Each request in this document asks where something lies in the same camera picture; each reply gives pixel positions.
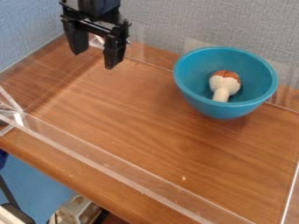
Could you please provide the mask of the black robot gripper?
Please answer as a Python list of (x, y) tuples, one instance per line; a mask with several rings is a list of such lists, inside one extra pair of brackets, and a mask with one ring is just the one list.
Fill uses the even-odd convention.
[(120, 0), (58, 0), (61, 23), (74, 55), (89, 48), (89, 30), (92, 27), (102, 36), (105, 69), (112, 69), (124, 59), (128, 38), (128, 20), (120, 14)]

